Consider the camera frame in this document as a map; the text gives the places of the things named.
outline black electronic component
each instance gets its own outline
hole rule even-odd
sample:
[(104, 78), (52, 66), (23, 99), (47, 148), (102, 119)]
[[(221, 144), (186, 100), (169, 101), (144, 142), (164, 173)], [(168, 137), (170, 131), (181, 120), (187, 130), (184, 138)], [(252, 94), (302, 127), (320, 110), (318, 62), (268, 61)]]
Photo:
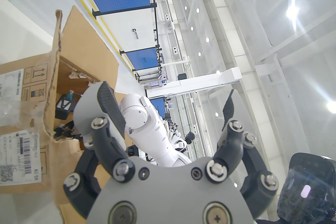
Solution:
[(187, 79), (187, 74), (186, 73), (179, 74), (179, 75), (177, 75), (177, 79), (178, 80), (185, 80), (185, 79)]
[(70, 112), (73, 112), (76, 106), (76, 99), (73, 97), (73, 90), (68, 94), (63, 94), (56, 103), (55, 118), (66, 120)]

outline white ceiling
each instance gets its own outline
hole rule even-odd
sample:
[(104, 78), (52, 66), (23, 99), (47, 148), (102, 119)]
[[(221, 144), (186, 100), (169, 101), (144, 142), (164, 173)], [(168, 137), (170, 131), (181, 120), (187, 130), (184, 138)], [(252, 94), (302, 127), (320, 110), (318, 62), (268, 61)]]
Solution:
[[(256, 63), (273, 63), (270, 52), (277, 55), (282, 67), (261, 81), (286, 156), (290, 158), (298, 150), (300, 140), (290, 142), (288, 133), (295, 133), (301, 122), (310, 151), (336, 158), (336, 115), (326, 107), (329, 100), (336, 100), (336, 0), (295, 0), (299, 8), (296, 30), (286, 17), (291, 0), (227, 1)], [(220, 17), (234, 28), (224, 9)], [(211, 54), (218, 59), (213, 50), (207, 53)], [(200, 64), (196, 64), (199, 69), (208, 66), (205, 61)], [(205, 102), (211, 114), (221, 106), (218, 98)]]

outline qr code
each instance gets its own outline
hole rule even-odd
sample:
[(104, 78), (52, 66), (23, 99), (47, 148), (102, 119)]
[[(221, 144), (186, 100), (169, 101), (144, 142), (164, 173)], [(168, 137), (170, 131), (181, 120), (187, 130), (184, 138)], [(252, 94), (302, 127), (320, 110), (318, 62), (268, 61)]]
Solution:
[(13, 164), (0, 165), (0, 178), (2, 183), (13, 181)]

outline metal screw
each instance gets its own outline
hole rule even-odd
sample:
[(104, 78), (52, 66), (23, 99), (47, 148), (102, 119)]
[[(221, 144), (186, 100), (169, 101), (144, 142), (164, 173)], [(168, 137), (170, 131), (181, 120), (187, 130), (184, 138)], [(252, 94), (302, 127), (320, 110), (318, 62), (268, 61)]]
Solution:
[(108, 217), (109, 224), (134, 224), (136, 222), (136, 210), (129, 202), (116, 204)]
[(95, 118), (95, 119), (92, 121), (92, 125), (93, 125), (94, 127), (101, 127), (103, 124), (104, 124), (104, 119), (103, 119), (103, 118)]
[(76, 184), (76, 179), (74, 176), (68, 176), (66, 177), (64, 184), (66, 185), (66, 187), (70, 188), (72, 186), (74, 186)]
[(117, 167), (117, 175), (125, 176), (129, 172), (129, 166), (127, 163), (122, 163)]
[(140, 169), (138, 177), (142, 181), (146, 180), (149, 177), (149, 169), (147, 167)]
[(223, 167), (219, 163), (215, 163), (212, 167), (210, 167), (210, 171), (217, 177), (222, 176), (224, 173)]
[(255, 137), (254, 137), (254, 135), (252, 135), (252, 134), (245, 134), (245, 140), (246, 140), (248, 143), (252, 143), (252, 142), (255, 140)]
[(248, 131), (244, 132), (244, 139), (244, 148), (252, 149), (257, 145), (257, 138)]
[(213, 202), (206, 206), (203, 222), (206, 224), (230, 224), (230, 213), (222, 204)]
[(265, 184), (268, 186), (276, 186), (276, 179), (273, 175), (267, 175), (265, 178)]
[(191, 170), (191, 176), (194, 180), (198, 181), (202, 178), (202, 171), (199, 168), (194, 167)]
[(279, 182), (274, 174), (260, 175), (261, 183), (268, 190), (274, 191), (279, 188)]
[(233, 121), (233, 123), (232, 123), (232, 127), (233, 127), (235, 130), (238, 130), (238, 129), (241, 129), (243, 126), (242, 126), (242, 124), (240, 124), (238, 121)]
[(113, 167), (113, 178), (121, 183), (130, 181), (135, 173), (135, 166), (129, 159), (121, 159)]
[(69, 191), (74, 191), (81, 181), (81, 177), (78, 173), (72, 173), (67, 176), (64, 180), (64, 185), (69, 189)]
[(226, 179), (228, 170), (225, 166), (215, 163), (212, 159), (206, 165), (206, 174), (211, 182), (220, 183)]

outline torn cardboard flap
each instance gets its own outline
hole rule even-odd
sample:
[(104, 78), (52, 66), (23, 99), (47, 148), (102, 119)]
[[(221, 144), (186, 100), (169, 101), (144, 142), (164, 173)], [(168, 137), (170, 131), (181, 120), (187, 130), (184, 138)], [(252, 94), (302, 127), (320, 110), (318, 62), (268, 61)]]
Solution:
[(73, 6), (63, 29), (61, 59), (94, 80), (115, 89), (119, 63), (77, 7)]

